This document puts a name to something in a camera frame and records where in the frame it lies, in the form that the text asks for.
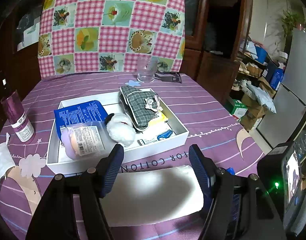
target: purple bottle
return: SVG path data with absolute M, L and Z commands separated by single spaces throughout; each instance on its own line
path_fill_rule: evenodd
M 4 97 L 1 99 L 6 117 L 21 142 L 30 143 L 35 137 L 35 130 L 27 117 L 17 91 L 11 92 L 3 79 Z

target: blue star sticker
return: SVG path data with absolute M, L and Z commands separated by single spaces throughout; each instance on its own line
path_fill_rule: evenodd
M 131 87 L 139 87 L 141 84 L 138 81 L 129 80 L 125 85 L 129 85 Z

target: striped tablecloth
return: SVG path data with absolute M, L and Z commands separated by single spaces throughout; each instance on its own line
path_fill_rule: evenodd
M 58 108 L 61 100 L 118 91 L 129 80 L 135 81 L 135 75 L 83 73 L 44 79 L 22 102 L 36 130 L 34 140 L 28 145 L 22 144 L 7 121 L 1 131 L 0 143 L 5 141 L 6 132 L 11 134 L 8 148 L 16 165 L 29 154 L 38 153 L 40 157 L 45 157 L 54 120 L 53 110 Z M 203 154 L 212 158 L 217 166 L 232 167 L 240 176 L 256 173 L 256 163 L 264 156 L 258 145 L 252 138 L 245 139 L 242 143 L 243 159 L 236 141 L 237 132 L 242 126 L 190 77 L 182 75 L 182 80 L 182 84 L 155 80 L 150 84 L 141 84 L 139 88 L 151 87 L 187 127 L 190 133 L 185 145 L 145 159 L 123 163 L 123 167 L 127 167 L 129 172 L 138 172 L 189 164 L 189 146 L 198 144 Z M 53 176 L 54 173 L 47 166 L 42 168 L 41 174 L 35 179 L 41 194 Z M 80 238 L 84 240 L 87 238 L 78 196 L 74 201 Z M 14 234 L 19 239 L 25 239 L 32 214 L 23 191 L 10 178 L 0 182 L 0 213 Z M 197 239 L 203 223 L 198 214 L 194 213 L 155 225 L 118 227 L 111 230 L 117 240 Z

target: yellow package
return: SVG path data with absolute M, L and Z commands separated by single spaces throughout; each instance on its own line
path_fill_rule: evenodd
M 153 117 L 153 119 L 149 121 L 149 126 L 160 122 L 167 123 L 168 121 L 169 119 L 162 112 L 158 111 Z

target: glass cup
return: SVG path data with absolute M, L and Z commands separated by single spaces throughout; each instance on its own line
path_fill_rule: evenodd
M 139 56 L 137 59 L 137 80 L 144 83 L 154 81 L 157 71 L 157 59 Z

